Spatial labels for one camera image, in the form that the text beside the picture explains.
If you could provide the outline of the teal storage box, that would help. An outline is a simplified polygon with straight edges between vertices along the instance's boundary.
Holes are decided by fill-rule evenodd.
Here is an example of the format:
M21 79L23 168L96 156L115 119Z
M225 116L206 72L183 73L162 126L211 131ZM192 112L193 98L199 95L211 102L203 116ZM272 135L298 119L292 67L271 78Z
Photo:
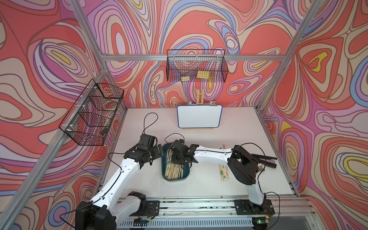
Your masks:
M163 146L162 177L169 182L185 180L190 174L190 166L173 163L173 152L169 149L170 145L171 143L167 143Z

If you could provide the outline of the panda print chopstick pack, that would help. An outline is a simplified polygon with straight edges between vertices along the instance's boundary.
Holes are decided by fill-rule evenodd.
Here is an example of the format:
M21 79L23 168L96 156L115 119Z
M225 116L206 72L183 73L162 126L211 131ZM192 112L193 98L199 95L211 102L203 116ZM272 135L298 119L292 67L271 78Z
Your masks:
M219 170L220 170L220 178L222 181L224 181L226 179L226 175L224 175L223 165L219 165Z

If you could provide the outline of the red print chopstick pack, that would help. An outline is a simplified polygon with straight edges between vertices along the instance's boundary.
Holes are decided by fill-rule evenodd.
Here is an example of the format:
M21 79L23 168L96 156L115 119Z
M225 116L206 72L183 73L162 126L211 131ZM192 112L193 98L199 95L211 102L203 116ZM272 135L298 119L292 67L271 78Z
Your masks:
M225 171L225 175L226 175L226 180L229 180L230 175L229 175L229 169L227 166L224 167L224 171Z

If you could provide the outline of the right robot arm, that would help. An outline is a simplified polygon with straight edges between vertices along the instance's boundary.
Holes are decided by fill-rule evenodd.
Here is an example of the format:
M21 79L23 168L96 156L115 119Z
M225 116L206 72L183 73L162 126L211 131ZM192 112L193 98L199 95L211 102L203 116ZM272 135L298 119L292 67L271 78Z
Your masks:
M265 194L257 179L259 161L241 145L235 145L232 149L212 149L197 144L188 147L176 140L170 144L169 150L174 164L213 163L227 166L237 181L245 185L249 202L257 206L264 204Z

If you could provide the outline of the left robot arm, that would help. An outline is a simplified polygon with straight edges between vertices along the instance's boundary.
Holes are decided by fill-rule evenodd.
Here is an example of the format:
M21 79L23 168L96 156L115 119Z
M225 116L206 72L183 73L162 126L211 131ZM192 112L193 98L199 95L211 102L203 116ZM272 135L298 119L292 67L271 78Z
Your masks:
M76 208L75 229L115 230L129 217L137 216L140 224L150 222L159 213L159 201L147 201L140 192L130 192L118 202L124 188L144 166L163 156L157 138L141 134L138 144L124 153L117 171L89 202L81 202Z

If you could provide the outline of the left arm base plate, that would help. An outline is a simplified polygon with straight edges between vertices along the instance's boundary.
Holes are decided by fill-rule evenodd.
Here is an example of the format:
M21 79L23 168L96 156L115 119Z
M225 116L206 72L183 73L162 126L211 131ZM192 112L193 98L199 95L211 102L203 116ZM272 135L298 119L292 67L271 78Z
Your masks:
M130 217L156 217L159 215L160 201L144 201L137 212L130 214Z

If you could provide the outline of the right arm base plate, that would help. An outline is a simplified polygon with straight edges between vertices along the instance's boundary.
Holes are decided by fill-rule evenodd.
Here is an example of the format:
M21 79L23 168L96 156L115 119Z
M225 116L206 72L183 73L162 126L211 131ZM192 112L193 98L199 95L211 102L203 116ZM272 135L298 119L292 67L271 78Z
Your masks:
M265 199L263 204L257 205L246 199L234 200L237 215L263 215L273 216L275 210L270 199Z

